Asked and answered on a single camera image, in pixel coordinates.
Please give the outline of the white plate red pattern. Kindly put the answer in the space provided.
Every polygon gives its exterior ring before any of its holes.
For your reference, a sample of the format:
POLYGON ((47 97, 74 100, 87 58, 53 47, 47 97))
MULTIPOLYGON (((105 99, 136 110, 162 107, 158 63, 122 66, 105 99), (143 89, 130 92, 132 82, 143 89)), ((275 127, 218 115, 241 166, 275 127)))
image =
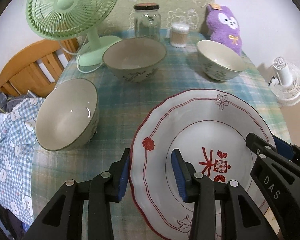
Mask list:
POLYGON ((171 165, 174 149, 211 180, 238 181, 260 210, 267 211, 268 203, 250 176, 256 155, 245 143, 249 133, 274 144, 258 112, 220 90, 187 90, 151 110, 133 139, 130 184, 136 206, 158 236, 190 235, 194 205, 179 196, 171 165))

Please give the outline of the floral ceramic bowl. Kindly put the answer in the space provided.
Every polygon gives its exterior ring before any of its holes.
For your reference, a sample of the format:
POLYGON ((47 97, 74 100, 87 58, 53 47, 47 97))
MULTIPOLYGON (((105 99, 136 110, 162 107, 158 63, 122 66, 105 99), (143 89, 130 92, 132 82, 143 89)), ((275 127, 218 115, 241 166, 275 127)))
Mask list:
POLYGON ((227 46, 210 40, 197 42, 198 61, 203 72, 217 81, 228 81, 247 70, 243 59, 227 46))
POLYGON ((120 80, 137 83, 153 77, 165 63, 166 47, 150 38, 128 38, 110 46, 103 63, 120 80))
POLYGON ((99 118, 95 85, 73 79, 58 85, 42 103, 36 118, 38 144, 47 151, 68 151, 86 144, 95 134, 99 118))

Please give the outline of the white floor fan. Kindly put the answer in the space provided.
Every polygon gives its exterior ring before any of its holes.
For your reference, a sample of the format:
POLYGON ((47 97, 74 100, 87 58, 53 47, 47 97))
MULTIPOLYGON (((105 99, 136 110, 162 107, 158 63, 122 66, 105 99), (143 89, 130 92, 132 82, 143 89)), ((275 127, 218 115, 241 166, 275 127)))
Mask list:
POLYGON ((300 102, 300 69, 283 57, 273 60, 274 76, 268 83, 279 105, 294 106, 300 102))

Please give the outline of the plaid green tablecloth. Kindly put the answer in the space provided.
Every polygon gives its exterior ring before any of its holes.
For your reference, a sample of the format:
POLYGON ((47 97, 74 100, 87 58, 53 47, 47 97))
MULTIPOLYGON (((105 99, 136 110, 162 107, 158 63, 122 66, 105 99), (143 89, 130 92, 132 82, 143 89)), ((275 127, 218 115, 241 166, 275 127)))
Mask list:
POLYGON ((32 206, 37 216, 56 191, 68 180, 93 179, 119 160, 130 147, 134 134, 144 118, 156 105, 169 96, 191 88, 212 88, 233 94, 249 103, 266 121, 271 132, 290 141, 288 127, 281 109, 266 81, 247 56, 247 71, 226 82, 209 79, 198 63, 196 44, 202 34, 191 32, 184 49, 170 45, 166 30, 160 34, 167 49, 166 60, 157 73, 140 83, 118 79, 102 66, 90 74, 82 74, 71 60, 59 83, 83 78, 90 80, 99 96, 100 120, 92 139, 80 148, 49 152, 36 145, 32 161, 32 206))

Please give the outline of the blue checkered bear blanket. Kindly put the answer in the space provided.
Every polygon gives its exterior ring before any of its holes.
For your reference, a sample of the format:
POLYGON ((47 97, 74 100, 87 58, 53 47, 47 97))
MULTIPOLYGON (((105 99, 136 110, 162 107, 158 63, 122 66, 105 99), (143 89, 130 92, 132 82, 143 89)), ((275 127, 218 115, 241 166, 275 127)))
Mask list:
POLYGON ((31 176, 35 125, 43 98, 23 99, 0 113, 0 204, 27 225, 34 221, 31 176))

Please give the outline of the wooden bed headboard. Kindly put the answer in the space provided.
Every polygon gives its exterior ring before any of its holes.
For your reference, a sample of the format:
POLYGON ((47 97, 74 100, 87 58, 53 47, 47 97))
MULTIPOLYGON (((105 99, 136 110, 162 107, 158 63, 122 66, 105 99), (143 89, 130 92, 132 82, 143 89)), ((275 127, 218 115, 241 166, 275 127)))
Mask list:
POLYGON ((71 60, 71 53, 79 48, 76 38, 61 42, 41 40, 19 51, 7 62, 0 73, 0 92, 19 96, 29 90, 45 98, 55 88, 64 67, 57 56, 63 51, 71 60))

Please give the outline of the purple plush bunny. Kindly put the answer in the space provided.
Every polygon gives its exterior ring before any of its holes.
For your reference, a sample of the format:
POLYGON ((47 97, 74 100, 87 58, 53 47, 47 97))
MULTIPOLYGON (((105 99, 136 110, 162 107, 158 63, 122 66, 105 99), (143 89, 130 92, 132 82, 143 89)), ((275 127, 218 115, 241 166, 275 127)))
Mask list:
POLYGON ((207 6, 206 24, 212 41, 229 47, 241 56, 242 39, 239 23, 227 6, 210 3, 207 6))

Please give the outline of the cotton swab container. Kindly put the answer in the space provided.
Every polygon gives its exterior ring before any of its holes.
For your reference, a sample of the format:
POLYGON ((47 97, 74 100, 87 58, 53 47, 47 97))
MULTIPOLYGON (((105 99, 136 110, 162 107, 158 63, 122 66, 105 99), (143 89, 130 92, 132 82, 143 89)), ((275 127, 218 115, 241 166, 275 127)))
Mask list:
POLYGON ((170 29, 170 44, 176 48, 185 48, 190 27, 185 23, 172 23, 170 29))

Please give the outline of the glass jar with red lid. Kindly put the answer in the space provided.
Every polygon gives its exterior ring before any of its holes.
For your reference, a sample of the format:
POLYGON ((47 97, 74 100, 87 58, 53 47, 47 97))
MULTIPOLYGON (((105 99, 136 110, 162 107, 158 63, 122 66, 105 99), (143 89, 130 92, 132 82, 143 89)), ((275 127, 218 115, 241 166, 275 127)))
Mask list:
POLYGON ((136 37, 160 41, 161 15, 157 3, 138 3, 134 5, 134 31, 136 37))

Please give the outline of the green desk fan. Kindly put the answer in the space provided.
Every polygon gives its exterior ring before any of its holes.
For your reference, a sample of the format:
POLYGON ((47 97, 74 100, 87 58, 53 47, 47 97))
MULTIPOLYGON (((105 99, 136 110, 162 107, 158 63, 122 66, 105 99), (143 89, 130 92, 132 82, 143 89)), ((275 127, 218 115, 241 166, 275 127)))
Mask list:
POLYGON ((77 70, 92 73, 103 63, 104 52, 121 38, 100 37, 98 26, 110 14, 117 0, 27 0, 27 23, 48 40, 68 40, 85 35, 87 42, 76 54, 77 70))

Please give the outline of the green cartoon placemat board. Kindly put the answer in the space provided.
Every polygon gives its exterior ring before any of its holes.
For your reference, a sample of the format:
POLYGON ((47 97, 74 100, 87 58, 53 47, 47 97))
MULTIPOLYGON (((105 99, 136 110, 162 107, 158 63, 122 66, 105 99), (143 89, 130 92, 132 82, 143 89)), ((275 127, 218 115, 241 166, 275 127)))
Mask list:
POLYGON ((206 7, 215 0, 117 0, 115 7, 98 27, 100 35, 134 29, 134 5, 157 3, 162 29, 174 22, 184 22, 192 31, 200 32, 205 22, 206 7))

